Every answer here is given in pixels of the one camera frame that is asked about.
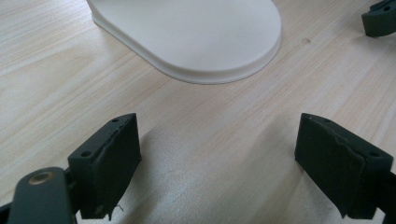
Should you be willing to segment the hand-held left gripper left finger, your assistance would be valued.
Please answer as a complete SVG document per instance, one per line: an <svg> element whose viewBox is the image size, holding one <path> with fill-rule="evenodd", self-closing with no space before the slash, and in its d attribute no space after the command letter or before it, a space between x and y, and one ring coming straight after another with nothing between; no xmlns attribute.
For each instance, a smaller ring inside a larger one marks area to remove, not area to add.
<svg viewBox="0 0 396 224"><path fill-rule="evenodd" d="M109 217L142 157L136 114L114 118L68 156L77 185L74 201L84 219Z"/></svg>

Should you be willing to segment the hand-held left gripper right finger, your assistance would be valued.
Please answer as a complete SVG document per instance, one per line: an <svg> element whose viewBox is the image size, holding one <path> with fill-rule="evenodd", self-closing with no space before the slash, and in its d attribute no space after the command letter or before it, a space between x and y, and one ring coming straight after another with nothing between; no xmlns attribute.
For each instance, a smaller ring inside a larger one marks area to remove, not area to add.
<svg viewBox="0 0 396 224"><path fill-rule="evenodd" d="M371 219L380 209L394 218L393 157L337 123L303 113L295 160L340 214Z"/></svg>

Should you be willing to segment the white oval lamp base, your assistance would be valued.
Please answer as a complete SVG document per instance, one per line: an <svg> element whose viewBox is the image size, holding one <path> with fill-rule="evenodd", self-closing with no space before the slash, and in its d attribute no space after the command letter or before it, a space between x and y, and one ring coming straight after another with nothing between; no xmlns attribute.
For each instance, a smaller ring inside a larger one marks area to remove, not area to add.
<svg viewBox="0 0 396 224"><path fill-rule="evenodd" d="M169 77L221 84L275 57L280 14L272 0L86 0L92 20Z"/></svg>

